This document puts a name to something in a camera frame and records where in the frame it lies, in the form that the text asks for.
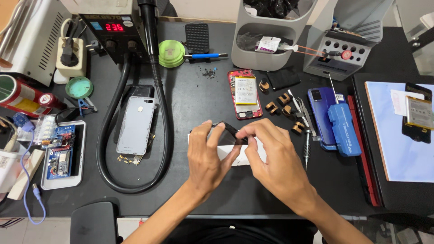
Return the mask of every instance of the black plastic bag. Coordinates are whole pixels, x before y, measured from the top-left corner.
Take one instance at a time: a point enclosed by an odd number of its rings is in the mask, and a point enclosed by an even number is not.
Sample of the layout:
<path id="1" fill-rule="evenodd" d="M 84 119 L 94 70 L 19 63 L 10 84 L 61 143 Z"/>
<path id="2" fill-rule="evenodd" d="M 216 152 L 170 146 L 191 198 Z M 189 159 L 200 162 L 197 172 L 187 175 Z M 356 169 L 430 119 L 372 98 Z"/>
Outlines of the black plastic bag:
<path id="1" fill-rule="evenodd" d="M 258 16 L 283 19 L 292 10 L 299 15 L 297 8 L 298 1 L 299 0 L 244 0 L 244 3 L 256 9 Z"/>

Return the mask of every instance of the blue phone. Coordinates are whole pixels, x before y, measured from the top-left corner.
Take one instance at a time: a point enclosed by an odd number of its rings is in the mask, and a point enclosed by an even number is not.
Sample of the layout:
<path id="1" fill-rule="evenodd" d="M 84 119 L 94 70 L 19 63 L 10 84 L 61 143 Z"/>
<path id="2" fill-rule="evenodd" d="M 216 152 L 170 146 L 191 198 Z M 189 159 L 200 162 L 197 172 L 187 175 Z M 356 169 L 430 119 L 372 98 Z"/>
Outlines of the blue phone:
<path id="1" fill-rule="evenodd" d="M 332 130 L 328 111 L 331 105 L 336 104 L 333 89 L 331 87 L 312 88 L 307 91 L 310 106 L 312 107 L 318 134 L 321 138 L 320 146 L 326 151 L 337 150 L 335 135 Z M 346 103 L 341 93 L 336 93 L 339 103 Z"/>

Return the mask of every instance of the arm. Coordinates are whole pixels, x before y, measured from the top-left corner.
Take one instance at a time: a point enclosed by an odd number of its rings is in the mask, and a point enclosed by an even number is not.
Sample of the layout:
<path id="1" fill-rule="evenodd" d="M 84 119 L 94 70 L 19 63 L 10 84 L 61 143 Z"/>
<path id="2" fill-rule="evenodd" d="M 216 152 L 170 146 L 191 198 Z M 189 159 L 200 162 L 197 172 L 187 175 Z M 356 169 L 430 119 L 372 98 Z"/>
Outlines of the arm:
<path id="1" fill-rule="evenodd" d="M 210 120 L 193 129 L 188 143 L 188 180 L 123 244 L 161 243 L 175 227 L 197 206 L 205 202 L 223 180 L 240 154 L 241 146 L 234 146 L 224 160 L 217 155 L 217 145 L 225 125 L 211 130 Z"/>
<path id="2" fill-rule="evenodd" d="M 275 126 L 269 119 L 262 119 L 244 126 L 237 133 L 238 138 L 246 136 L 249 145 L 245 153 L 255 178 L 296 214 L 312 221 L 327 242 L 372 243 L 318 196 L 287 130 Z M 267 154 L 265 163 L 259 157 L 254 136 L 263 143 Z"/>

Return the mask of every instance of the power strip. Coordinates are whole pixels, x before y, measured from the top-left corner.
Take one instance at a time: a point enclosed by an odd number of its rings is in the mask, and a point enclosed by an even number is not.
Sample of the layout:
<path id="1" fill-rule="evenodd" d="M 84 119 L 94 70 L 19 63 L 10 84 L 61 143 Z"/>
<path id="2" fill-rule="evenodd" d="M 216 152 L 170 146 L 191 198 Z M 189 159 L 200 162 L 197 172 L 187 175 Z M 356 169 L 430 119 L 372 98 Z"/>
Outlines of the power strip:
<path id="1" fill-rule="evenodd" d="M 64 77 L 77 77 L 77 76 L 86 76 L 86 61 L 87 61 L 87 49 L 84 47 L 84 41 L 82 39 L 74 38 L 74 51 L 73 53 L 77 56 L 79 63 L 76 66 L 68 67 L 60 62 L 60 57 L 63 52 L 63 40 L 59 37 L 58 45 L 57 45 L 57 60 L 56 60 L 56 68 L 60 72 L 60 74 Z"/>

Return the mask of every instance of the phone battery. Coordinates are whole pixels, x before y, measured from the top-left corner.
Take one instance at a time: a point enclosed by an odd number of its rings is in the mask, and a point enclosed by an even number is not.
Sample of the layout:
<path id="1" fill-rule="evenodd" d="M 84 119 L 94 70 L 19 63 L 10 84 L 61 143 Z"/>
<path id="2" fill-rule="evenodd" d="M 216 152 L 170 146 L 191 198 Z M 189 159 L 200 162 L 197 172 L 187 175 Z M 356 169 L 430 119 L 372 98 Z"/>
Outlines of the phone battery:
<path id="1" fill-rule="evenodd" d="M 235 104 L 256 105 L 256 77 L 235 77 Z"/>
<path id="2" fill-rule="evenodd" d="M 406 96 L 407 124 L 434 129 L 432 102 Z"/>

